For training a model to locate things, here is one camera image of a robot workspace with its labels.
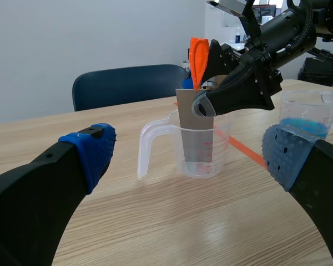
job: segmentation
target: orange tape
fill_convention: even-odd
[[[222,131],[216,130],[216,134],[221,137],[222,139],[225,138],[225,135],[223,134]],[[252,149],[248,148],[245,146],[242,142],[236,140],[232,136],[229,137],[229,144],[235,147],[237,150],[242,152],[243,154],[247,155],[247,157],[251,158],[253,161],[255,161],[257,164],[259,164],[261,167],[266,169],[266,164],[263,159],[263,157],[259,154],[257,154],[255,151]]]

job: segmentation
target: orange object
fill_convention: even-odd
[[[189,58],[194,90],[198,90],[207,68],[207,62],[209,59],[209,41],[207,39],[192,37]]]
[[[247,146],[245,146],[243,143],[239,142],[238,140],[236,140],[232,136],[229,137],[229,143],[233,147],[235,147],[236,149],[238,149],[239,151],[241,151],[242,153],[244,153],[245,155],[247,155],[253,161],[255,161],[256,163],[258,163],[261,167],[263,167],[264,169],[266,169],[266,165],[265,165],[265,161],[264,161],[263,157],[261,157],[255,151],[251,150],[250,148],[248,148]]]

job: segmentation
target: cardboard piece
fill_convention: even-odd
[[[196,116],[191,109],[194,98],[203,92],[204,90],[176,90],[181,128],[194,130],[213,129],[213,117]],[[181,138],[185,162],[212,162],[212,131],[197,134],[190,131],[182,131]]]

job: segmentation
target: blue object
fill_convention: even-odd
[[[317,121],[306,120],[298,117],[285,118],[280,121],[280,124],[290,125],[299,129],[305,130],[315,136],[325,139],[328,135],[329,128]]]
[[[175,96],[187,73],[177,65],[101,70],[79,76],[73,85],[75,111]]]
[[[103,136],[96,138],[89,134],[77,132],[60,137],[58,140],[70,142],[76,146],[85,173],[88,195],[93,192],[103,171],[109,165],[116,142],[116,133],[112,126],[108,124],[96,124],[92,126],[103,127]]]
[[[317,136],[289,125],[274,125],[263,136],[263,157],[271,176],[287,192],[293,186]]]
[[[193,89],[193,88],[194,88],[193,77],[191,76],[191,72],[189,72],[183,81],[183,89]]]

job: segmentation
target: blue rubber fingertip pad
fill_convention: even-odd
[[[263,157],[271,176],[287,192],[319,137],[288,125],[274,125],[263,137]]]
[[[92,126],[103,127],[103,136],[95,138],[89,134],[77,132],[60,137],[58,140],[70,142],[77,147],[88,187],[88,195],[93,192],[105,167],[111,161],[116,142],[116,133],[112,126],[108,124]]]

